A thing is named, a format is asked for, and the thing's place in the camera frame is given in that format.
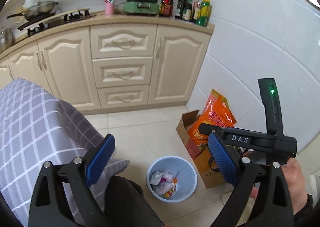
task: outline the pink utensil holder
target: pink utensil holder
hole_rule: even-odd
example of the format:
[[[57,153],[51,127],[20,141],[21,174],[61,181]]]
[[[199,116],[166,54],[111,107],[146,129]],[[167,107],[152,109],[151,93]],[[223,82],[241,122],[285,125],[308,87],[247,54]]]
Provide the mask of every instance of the pink utensil holder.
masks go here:
[[[112,16],[115,13],[115,4],[110,2],[104,3],[105,16]]]

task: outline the checkered tablecloth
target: checkered tablecloth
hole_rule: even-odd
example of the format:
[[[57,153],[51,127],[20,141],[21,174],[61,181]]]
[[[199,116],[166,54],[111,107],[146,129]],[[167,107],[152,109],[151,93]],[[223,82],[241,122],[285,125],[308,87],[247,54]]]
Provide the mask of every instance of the checkered tablecloth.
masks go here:
[[[48,160],[66,164],[83,157],[103,137],[72,105],[36,84],[18,78],[0,91],[0,190],[24,226],[28,226],[31,196],[42,164]],[[90,188],[102,209],[110,177],[128,164],[128,160],[111,158],[98,183]],[[65,189],[76,221],[84,225],[69,185]]]

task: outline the drawer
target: drawer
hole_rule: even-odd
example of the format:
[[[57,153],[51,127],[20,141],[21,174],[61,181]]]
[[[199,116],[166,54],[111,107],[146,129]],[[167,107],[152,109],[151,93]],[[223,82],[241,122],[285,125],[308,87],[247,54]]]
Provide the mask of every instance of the drawer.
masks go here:
[[[93,60],[98,88],[150,84],[152,57],[117,57]]]
[[[101,107],[118,108],[148,104],[149,85],[98,89]]]
[[[157,25],[122,24],[91,27],[92,59],[153,56]]]

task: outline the frying pan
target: frying pan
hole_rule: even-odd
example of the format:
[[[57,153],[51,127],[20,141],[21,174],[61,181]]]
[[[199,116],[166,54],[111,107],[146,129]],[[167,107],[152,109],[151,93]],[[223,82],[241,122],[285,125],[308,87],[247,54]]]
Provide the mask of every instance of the frying pan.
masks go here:
[[[59,2],[55,2],[55,1],[45,1],[45,2],[39,1],[38,3],[33,4],[30,8],[28,8],[26,12],[10,15],[7,17],[7,19],[12,17],[24,16],[24,18],[27,21],[30,21],[38,16],[50,13],[53,10],[53,8],[58,4]]]

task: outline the kitchen cabinet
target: kitchen cabinet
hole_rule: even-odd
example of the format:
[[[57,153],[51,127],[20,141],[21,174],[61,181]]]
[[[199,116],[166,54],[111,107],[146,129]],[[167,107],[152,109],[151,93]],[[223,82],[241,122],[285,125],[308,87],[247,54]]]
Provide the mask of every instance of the kitchen cabinet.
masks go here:
[[[149,85],[152,61],[152,56],[93,60],[97,87]]]
[[[21,77],[51,93],[49,83],[44,74],[43,64],[37,42],[26,45],[9,55],[9,64],[14,78]]]
[[[91,27],[92,58],[152,56],[156,25],[122,24]]]
[[[48,36],[40,39],[38,46],[52,94],[80,111],[100,109],[89,27]]]
[[[7,57],[0,60],[0,91],[13,81],[13,75]]]
[[[213,30],[120,15],[68,23],[2,52],[0,90],[21,77],[84,114],[183,105]]]
[[[148,103],[188,101],[210,35],[158,26]]]
[[[102,108],[120,108],[148,104],[149,85],[98,89]]]

